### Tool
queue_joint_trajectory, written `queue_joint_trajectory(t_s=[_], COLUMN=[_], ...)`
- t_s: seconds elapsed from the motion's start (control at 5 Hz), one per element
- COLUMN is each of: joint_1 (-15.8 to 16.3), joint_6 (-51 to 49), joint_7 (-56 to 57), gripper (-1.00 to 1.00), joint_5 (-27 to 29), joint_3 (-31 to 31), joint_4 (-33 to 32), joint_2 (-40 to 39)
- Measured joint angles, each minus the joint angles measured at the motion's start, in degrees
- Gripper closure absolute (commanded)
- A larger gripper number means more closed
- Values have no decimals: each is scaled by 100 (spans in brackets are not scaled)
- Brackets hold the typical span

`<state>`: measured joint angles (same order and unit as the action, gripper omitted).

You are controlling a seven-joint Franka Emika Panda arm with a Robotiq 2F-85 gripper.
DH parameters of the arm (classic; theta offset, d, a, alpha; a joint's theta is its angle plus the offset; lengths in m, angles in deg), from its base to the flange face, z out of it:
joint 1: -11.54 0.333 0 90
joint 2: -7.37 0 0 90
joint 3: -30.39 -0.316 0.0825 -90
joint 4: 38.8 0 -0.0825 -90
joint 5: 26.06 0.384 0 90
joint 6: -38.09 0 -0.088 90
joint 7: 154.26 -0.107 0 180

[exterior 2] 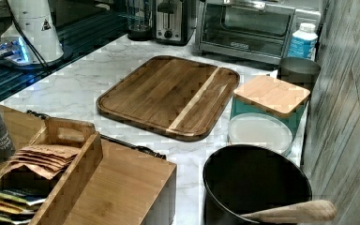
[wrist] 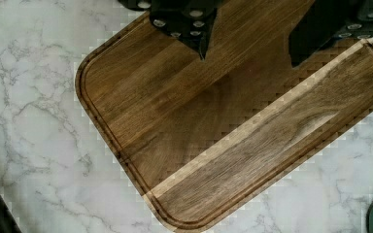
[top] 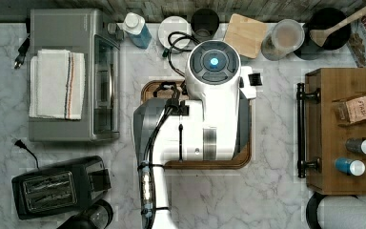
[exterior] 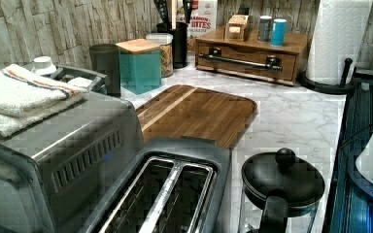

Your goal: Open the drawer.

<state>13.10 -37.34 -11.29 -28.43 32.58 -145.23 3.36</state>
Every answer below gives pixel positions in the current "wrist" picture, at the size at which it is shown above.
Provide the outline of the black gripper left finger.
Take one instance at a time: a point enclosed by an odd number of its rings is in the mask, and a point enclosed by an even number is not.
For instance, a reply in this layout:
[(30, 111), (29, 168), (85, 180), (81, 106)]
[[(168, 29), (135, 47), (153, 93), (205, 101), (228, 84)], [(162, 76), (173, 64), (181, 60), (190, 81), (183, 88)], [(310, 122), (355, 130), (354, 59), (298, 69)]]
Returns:
[(218, 0), (152, 0), (150, 22), (163, 34), (175, 38), (206, 58)]

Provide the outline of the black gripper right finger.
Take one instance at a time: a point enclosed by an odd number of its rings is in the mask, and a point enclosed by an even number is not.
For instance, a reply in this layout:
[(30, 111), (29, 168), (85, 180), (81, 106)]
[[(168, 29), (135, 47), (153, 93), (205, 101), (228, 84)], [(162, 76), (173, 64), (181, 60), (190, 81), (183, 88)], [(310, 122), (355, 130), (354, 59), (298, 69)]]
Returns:
[(337, 41), (373, 37), (373, 0), (315, 0), (288, 36), (291, 66)]

